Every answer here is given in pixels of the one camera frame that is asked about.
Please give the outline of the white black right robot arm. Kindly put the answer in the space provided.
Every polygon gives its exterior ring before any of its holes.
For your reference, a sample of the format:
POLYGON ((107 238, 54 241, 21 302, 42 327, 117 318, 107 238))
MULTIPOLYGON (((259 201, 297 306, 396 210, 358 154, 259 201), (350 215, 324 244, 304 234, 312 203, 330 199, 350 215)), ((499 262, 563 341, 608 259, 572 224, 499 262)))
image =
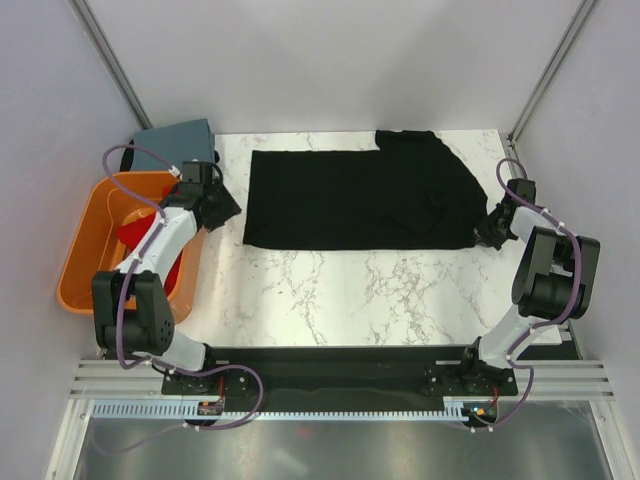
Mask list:
POLYGON ((591 301, 598 240, 576 236, 546 211, 524 206, 515 209, 509 232, 526 244, 511 289, 512 307, 465 349, 457 371, 460 386, 472 394, 499 391, 535 339, 581 318, 591 301))

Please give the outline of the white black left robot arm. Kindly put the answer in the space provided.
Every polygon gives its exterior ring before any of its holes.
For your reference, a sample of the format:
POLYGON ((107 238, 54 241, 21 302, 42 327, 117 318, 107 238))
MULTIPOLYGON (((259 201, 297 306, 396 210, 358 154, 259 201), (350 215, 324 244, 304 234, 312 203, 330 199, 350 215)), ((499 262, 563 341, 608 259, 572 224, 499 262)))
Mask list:
POLYGON ((184 247, 198 233, 212 232, 241 209, 223 182, 177 183, 161 203, 132 252, 111 271, 98 271, 91 282, 98 345, 115 353, 127 371, 143 363, 184 377, 198 393, 219 382, 211 348, 175 328, 164 283, 184 247))

